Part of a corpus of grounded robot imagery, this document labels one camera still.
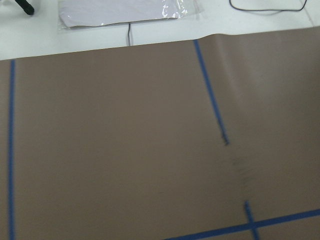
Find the clear plastic bag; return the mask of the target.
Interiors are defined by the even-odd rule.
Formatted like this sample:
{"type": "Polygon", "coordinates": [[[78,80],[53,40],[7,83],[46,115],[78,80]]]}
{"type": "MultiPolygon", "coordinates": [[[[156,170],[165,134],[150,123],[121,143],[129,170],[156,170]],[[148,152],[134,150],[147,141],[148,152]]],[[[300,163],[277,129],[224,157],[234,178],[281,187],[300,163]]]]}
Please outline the clear plastic bag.
{"type": "Polygon", "coordinates": [[[58,29],[178,20],[204,11],[199,0],[60,0],[58,29]]]}

